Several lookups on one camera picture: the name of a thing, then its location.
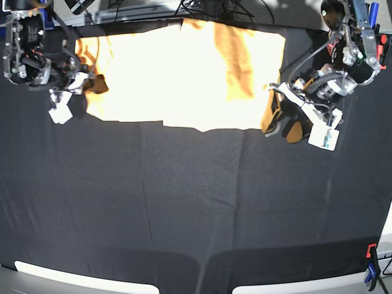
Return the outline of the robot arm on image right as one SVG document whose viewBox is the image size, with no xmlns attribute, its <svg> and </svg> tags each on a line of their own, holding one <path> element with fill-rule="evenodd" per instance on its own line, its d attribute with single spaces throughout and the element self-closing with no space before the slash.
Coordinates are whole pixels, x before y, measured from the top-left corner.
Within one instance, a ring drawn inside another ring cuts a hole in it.
<svg viewBox="0 0 392 294">
<path fill-rule="evenodd" d="M 342 117 L 339 101 L 357 86 L 365 86 L 386 68 L 390 47 L 376 24 L 378 5 L 364 1 L 323 1 L 323 20 L 328 40 L 303 59 L 286 82 L 269 85 L 269 101 L 262 119 L 264 133 L 272 132 L 283 116 L 300 124 L 335 128 Z M 330 62 L 311 74 L 299 76 L 300 68 L 327 50 Z"/>
</svg>

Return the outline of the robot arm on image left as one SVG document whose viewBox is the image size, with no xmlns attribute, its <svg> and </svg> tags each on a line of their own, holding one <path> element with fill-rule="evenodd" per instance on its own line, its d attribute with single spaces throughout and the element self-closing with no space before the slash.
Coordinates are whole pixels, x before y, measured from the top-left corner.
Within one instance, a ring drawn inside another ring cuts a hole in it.
<svg viewBox="0 0 392 294">
<path fill-rule="evenodd" d="M 75 53 L 75 34 L 53 10 L 52 1 L 2 1 L 7 13 L 5 48 L 2 56 L 4 77 L 31 91 L 50 92 L 51 112 L 69 110 L 74 94 L 82 94 L 93 78 L 94 69 Z M 51 20 L 65 33 L 59 53 L 45 53 L 44 40 Z"/>
</svg>

